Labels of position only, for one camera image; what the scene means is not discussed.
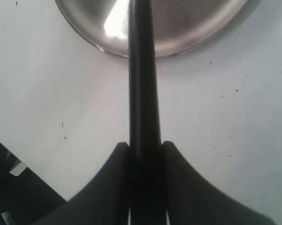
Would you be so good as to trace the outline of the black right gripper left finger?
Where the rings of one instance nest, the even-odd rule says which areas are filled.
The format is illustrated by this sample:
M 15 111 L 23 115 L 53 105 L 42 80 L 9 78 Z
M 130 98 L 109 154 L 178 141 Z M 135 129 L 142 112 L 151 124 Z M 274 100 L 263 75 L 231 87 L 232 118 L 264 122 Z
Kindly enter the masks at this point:
M 96 176 L 72 199 L 36 225 L 126 225 L 129 147 L 120 142 Z

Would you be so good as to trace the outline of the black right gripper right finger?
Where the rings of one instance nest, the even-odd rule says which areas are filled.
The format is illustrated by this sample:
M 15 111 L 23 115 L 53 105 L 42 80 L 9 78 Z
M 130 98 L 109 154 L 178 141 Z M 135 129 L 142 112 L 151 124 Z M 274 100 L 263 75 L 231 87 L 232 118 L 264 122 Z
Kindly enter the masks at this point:
M 167 210 L 172 225 L 273 225 L 204 179 L 170 141 L 163 143 Z

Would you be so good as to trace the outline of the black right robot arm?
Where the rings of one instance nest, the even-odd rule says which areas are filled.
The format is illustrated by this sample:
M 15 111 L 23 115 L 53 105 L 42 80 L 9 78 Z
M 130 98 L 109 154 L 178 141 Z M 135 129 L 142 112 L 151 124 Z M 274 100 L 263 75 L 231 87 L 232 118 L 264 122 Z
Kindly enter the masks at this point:
M 158 134 L 116 145 L 96 176 L 68 202 L 34 172 L 9 173 L 0 144 L 0 225 L 272 225 L 206 181 Z

